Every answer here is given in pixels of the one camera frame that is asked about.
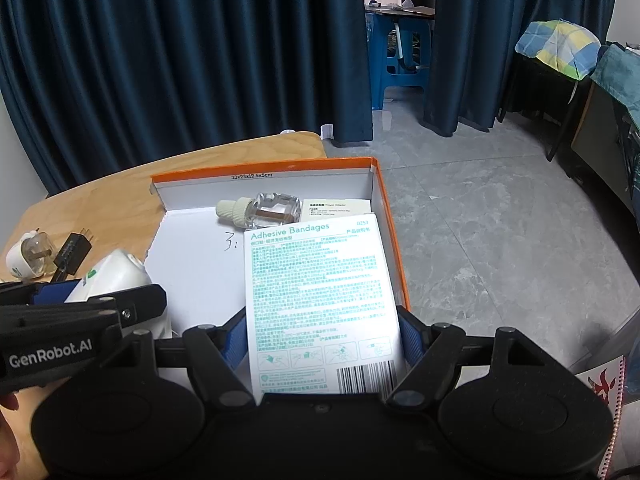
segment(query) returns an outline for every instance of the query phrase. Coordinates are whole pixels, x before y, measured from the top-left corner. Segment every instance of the curtain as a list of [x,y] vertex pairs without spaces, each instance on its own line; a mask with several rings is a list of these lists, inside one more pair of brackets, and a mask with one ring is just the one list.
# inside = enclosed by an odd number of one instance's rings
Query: curtain
[[372,139],[362,0],[1,0],[0,90],[51,194],[287,128]]
[[436,0],[424,121],[450,136],[463,118],[490,128],[513,49],[530,22],[560,18],[604,42],[614,0]]

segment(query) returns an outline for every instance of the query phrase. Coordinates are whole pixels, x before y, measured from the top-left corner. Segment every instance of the bottle cap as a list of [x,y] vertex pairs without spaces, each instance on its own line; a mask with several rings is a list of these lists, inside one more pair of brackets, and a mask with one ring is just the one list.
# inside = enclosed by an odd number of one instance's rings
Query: bottle cap
[[253,198],[245,196],[238,200],[221,200],[216,205],[216,214],[220,218],[233,222],[236,227],[244,229],[246,227],[244,214],[253,201]]

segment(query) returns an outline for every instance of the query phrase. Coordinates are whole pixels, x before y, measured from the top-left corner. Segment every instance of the finger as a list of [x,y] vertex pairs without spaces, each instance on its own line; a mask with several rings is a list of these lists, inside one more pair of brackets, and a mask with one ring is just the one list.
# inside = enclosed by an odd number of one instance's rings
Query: finger
[[6,409],[14,412],[20,407],[18,397],[16,397],[15,394],[0,396],[0,406],[4,406]]
[[20,460],[20,450],[14,432],[0,412],[0,480],[13,480],[15,465]]

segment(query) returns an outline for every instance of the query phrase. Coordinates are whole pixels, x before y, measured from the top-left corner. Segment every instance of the blue plastic stool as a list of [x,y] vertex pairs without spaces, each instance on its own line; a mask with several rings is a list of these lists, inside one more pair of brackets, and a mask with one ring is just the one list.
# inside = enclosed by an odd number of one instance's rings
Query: blue plastic stool
[[[404,65],[400,61],[400,49],[387,57],[389,33],[394,30],[397,20],[400,29],[400,42]],[[374,110],[382,110],[385,88],[388,86],[419,86],[426,92],[429,83],[429,65],[431,59],[430,20],[424,18],[399,18],[375,12],[367,13],[369,34],[369,77],[371,83],[371,103]],[[420,61],[413,59],[413,34],[420,36]]]

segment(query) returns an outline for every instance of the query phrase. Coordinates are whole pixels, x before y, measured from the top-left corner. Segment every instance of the open box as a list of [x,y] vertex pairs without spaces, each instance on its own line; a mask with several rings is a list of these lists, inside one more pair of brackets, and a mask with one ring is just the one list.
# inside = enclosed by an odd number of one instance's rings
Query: open box
[[243,230],[216,215],[219,200],[286,193],[299,199],[371,200],[396,304],[409,309],[402,261],[380,165],[372,157],[262,162],[152,176],[166,211],[145,267],[167,293],[178,335],[199,324],[223,325],[245,306]]

